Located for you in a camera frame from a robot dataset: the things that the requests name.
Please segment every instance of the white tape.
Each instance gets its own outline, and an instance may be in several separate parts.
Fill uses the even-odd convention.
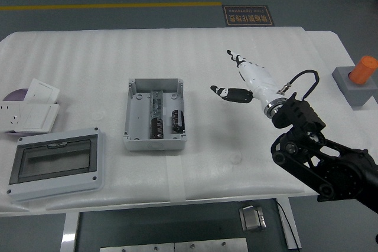
[[[185,202],[185,185],[181,156],[166,156],[168,186],[172,203]]]

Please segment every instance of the orange cylinder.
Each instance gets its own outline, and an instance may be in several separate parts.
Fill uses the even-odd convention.
[[[349,73],[349,79],[356,84],[364,84],[378,68],[378,60],[371,56],[364,56],[356,67]]]

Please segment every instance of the black cable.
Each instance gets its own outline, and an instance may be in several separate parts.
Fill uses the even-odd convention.
[[[282,208],[281,204],[280,204],[277,200],[276,200],[276,203],[277,203],[277,205],[279,205],[279,207],[281,208],[281,210],[282,210],[282,212],[283,212],[283,215],[285,216],[286,221],[287,221],[288,224],[289,224],[289,228],[290,228],[291,234],[293,235],[293,238],[294,238],[294,241],[295,241],[296,249],[297,249],[299,252],[301,252],[301,249],[299,248],[298,242],[296,241],[296,238],[295,238],[295,236],[294,236],[293,229],[291,228],[290,222],[289,222],[289,220],[288,220],[288,217],[286,216],[286,213],[285,213],[284,208]]]
[[[315,76],[315,83],[312,84],[312,86],[308,89],[307,93],[304,94],[302,100],[304,100],[305,98],[307,98],[309,96],[309,94],[312,93],[312,91],[316,88],[316,86],[318,85],[319,83],[319,75],[318,75],[318,72],[316,72],[315,70],[304,70],[300,73],[298,73],[297,75],[295,75],[295,77],[293,79],[291,79],[291,81],[289,82],[289,84],[292,84],[296,79],[298,79],[299,77],[301,77],[303,74],[306,74],[306,73],[313,73],[314,76]]]

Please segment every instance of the metal bracket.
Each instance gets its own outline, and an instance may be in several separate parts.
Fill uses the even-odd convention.
[[[266,229],[261,207],[249,206],[239,209],[243,231],[260,231]]]

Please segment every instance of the white foam mat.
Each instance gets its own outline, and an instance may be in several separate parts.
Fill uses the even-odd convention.
[[[315,69],[320,84],[308,98],[327,124],[327,138],[351,148],[375,151],[375,137],[362,129],[337,88],[329,57],[349,58],[334,34],[314,41],[298,27],[202,28],[17,32],[0,42],[0,90],[3,96],[27,87],[33,78],[60,89],[60,112],[52,132],[99,127],[106,134],[105,185],[82,192],[12,204],[6,186],[16,140],[0,136],[0,211],[43,212],[75,208],[111,208],[131,204],[182,204],[193,200],[269,198],[313,194],[275,165],[270,146],[288,129],[267,119],[259,101],[223,101],[211,85],[245,88],[227,50],[265,66],[278,86],[304,69]],[[130,152],[122,141],[129,78],[181,78],[184,81],[187,144],[182,151]],[[291,92],[301,97],[310,74]]]

